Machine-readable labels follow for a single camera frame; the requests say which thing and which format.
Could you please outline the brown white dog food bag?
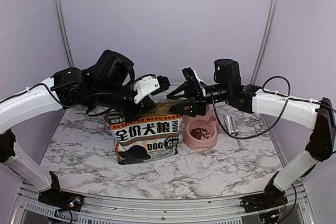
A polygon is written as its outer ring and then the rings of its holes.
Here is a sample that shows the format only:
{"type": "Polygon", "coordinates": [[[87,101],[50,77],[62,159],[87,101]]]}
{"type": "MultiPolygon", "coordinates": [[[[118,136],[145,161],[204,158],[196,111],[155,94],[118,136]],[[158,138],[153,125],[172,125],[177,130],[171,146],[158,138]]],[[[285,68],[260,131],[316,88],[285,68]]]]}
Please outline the brown white dog food bag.
{"type": "Polygon", "coordinates": [[[176,104],[176,100],[158,102],[154,110],[131,123],[120,112],[104,116],[112,132],[118,164],[156,161],[178,153],[183,116],[170,111],[176,104]]]}

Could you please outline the pink double pet bowl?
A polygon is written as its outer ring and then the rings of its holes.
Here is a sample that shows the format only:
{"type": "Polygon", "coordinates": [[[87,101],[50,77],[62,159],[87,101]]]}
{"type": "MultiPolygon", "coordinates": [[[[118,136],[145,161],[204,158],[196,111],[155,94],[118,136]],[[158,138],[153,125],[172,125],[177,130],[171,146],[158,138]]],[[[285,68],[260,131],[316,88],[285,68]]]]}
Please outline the pink double pet bowl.
{"type": "Polygon", "coordinates": [[[206,106],[204,116],[191,117],[184,115],[185,129],[183,142],[192,150],[212,149],[218,141],[218,121],[214,111],[206,106]]]}

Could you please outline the brown dog food kibble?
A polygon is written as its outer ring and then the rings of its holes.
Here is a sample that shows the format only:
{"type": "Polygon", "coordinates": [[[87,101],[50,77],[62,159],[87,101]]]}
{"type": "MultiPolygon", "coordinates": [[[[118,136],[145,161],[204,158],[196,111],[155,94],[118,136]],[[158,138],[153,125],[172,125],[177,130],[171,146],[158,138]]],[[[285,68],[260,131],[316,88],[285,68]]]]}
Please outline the brown dog food kibble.
{"type": "Polygon", "coordinates": [[[210,138],[210,132],[203,127],[196,127],[190,130],[190,135],[200,141],[204,141],[210,138]]]}

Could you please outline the silver metal scoop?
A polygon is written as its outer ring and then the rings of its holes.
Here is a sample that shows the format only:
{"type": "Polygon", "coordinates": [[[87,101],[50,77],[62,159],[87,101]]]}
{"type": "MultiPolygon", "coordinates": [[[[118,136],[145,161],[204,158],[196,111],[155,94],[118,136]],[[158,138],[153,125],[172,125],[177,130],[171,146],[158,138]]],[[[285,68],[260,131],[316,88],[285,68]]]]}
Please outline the silver metal scoop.
{"type": "Polygon", "coordinates": [[[230,135],[238,136],[239,129],[235,123],[235,120],[230,115],[224,116],[224,123],[230,135]]]}

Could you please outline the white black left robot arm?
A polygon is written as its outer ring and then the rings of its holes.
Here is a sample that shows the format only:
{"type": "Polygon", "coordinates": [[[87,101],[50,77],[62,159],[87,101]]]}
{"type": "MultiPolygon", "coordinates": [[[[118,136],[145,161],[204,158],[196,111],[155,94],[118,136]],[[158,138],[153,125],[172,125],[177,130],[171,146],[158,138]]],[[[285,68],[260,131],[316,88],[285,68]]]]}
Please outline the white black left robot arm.
{"type": "Polygon", "coordinates": [[[30,182],[39,201],[62,210],[79,210],[83,197],[61,190],[55,173],[44,170],[16,141],[12,128],[48,112],[85,106],[121,110],[126,122],[154,108],[150,95],[160,89],[160,78],[146,74],[136,78],[133,62],[106,50],[91,67],[70,67],[1,101],[1,163],[30,182]]]}

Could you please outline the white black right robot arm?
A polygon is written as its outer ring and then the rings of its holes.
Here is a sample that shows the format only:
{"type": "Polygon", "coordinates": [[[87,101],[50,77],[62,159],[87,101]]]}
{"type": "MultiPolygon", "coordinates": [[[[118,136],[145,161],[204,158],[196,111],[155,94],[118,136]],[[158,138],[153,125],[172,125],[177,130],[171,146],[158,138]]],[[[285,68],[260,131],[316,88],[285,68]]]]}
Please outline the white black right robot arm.
{"type": "Polygon", "coordinates": [[[167,95],[168,99],[182,99],[170,110],[195,117],[204,116],[208,104],[226,102],[242,112],[275,116],[312,130],[304,150],[282,170],[276,172],[260,194],[241,198],[245,212],[274,208],[287,203],[285,191],[298,179],[307,176],[319,162],[333,154],[335,141],[335,109],[331,100],[296,98],[288,91],[281,94],[265,86],[242,85],[239,63],[232,59],[214,62],[215,84],[206,85],[192,68],[184,68],[185,82],[167,95]]]}

